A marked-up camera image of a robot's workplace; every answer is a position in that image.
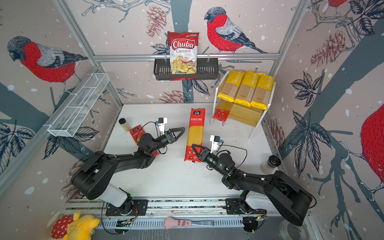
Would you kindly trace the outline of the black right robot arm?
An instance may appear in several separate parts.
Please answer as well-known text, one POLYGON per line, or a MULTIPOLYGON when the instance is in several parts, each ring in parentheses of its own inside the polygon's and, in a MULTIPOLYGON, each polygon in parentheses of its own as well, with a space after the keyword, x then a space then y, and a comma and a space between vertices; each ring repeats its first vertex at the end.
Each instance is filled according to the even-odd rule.
POLYGON ((246 173, 235 167, 228 153, 214 155, 211 150, 192 145, 199 161, 222 175, 222 183, 231 190, 260 193, 269 198, 280 215, 295 226, 302 226, 314 197, 282 171, 270 175, 246 173))

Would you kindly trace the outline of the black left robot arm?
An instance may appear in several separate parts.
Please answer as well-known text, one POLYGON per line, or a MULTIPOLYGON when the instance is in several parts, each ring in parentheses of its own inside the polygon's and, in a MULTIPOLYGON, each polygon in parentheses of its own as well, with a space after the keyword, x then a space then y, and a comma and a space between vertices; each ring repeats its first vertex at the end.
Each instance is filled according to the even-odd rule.
POLYGON ((133 154, 112 155, 98 151, 72 176, 71 183, 87 199, 98 199, 115 173, 149 167, 156 157, 154 153, 175 143, 185 130, 184 127, 169 129, 156 139, 145 133, 140 137, 138 150, 133 154))

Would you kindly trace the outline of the yellow pasta bag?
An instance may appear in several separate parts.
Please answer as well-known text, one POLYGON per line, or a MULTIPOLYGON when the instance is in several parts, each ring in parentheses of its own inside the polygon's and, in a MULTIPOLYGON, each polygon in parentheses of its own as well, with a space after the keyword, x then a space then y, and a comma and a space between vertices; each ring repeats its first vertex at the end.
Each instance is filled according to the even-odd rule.
POLYGON ((227 102, 233 103, 245 73, 240 71, 230 70, 223 87, 221 88, 218 97, 227 102))
POLYGON ((251 100, 251 107, 267 111, 272 95, 275 78, 269 75, 258 73, 258 83, 251 100))
POLYGON ((238 89, 234 103, 250 107, 258 80, 258 73, 247 70, 238 89))

